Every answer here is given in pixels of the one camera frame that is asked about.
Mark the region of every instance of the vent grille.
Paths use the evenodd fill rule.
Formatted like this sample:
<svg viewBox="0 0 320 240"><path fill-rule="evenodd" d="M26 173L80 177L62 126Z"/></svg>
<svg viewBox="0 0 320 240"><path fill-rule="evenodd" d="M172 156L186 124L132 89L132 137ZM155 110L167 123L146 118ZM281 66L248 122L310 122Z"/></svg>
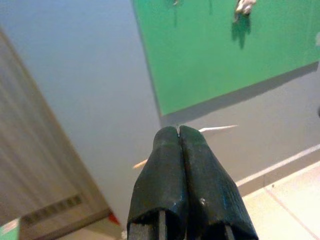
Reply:
<svg viewBox="0 0 320 240"><path fill-rule="evenodd" d="M58 201L54 204L36 210L22 218L27 225L35 225L41 221L54 217L58 214L62 214L80 204L83 200L80 195L72 196L62 201Z"/></svg>

